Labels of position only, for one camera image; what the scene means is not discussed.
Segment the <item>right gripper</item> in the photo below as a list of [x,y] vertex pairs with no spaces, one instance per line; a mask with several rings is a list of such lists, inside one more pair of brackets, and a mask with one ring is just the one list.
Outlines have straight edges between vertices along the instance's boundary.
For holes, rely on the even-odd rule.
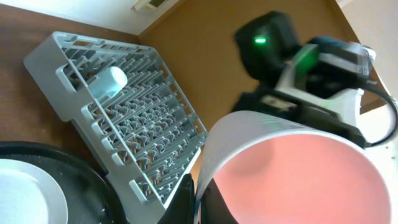
[[[276,106],[263,103],[261,100],[265,96],[273,96],[294,105],[284,111]],[[337,113],[270,88],[258,88],[253,92],[242,93],[232,111],[255,111],[268,114],[341,136],[361,148],[370,146],[361,131],[357,127],[343,122]]]

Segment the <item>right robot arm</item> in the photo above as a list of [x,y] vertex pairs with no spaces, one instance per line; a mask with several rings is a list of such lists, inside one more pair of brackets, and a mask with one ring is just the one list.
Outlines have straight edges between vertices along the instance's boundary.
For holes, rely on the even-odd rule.
[[301,44],[269,12],[234,34],[258,87],[206,139],[195,197],[200,223],[390,223],[391,196],[357,123],[374,51],[317,36]]

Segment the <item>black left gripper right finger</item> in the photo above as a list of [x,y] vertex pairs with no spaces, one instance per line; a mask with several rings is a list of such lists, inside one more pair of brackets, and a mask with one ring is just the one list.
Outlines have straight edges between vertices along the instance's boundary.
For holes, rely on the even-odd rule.
[[211,179],[200,202],[201,224],[238,224],[228,209],[216,182]]

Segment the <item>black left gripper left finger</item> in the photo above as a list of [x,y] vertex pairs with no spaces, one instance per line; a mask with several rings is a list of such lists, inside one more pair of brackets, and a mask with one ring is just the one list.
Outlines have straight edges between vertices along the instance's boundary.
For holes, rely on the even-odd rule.
[[185,174],[158,224],[193,224],[195,188],[191,174]]

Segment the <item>pink cup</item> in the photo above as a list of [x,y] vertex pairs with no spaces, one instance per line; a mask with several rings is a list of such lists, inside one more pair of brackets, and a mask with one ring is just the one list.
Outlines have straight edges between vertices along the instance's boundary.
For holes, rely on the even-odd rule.
[[210,130],[198,176],[195,218],[213,179],[238,223],[391,223],[390,192],[355,143],[254,111]]

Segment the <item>blue cup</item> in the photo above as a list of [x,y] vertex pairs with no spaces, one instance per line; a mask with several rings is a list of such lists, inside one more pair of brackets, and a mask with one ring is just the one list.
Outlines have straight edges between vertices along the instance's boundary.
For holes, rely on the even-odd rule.
[[105,96],[116,96],[126,85],[126,74],[119,67],[109,67],[96,75],[96,80],[88,85],[88,89],[100,100]]

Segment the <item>pale grey plate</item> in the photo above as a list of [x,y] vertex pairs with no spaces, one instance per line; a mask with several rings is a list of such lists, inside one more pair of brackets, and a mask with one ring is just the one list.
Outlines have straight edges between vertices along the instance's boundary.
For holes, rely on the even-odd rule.
[[27,162],[1,159],[1,223],[67,224],[67,201],[57,181]]

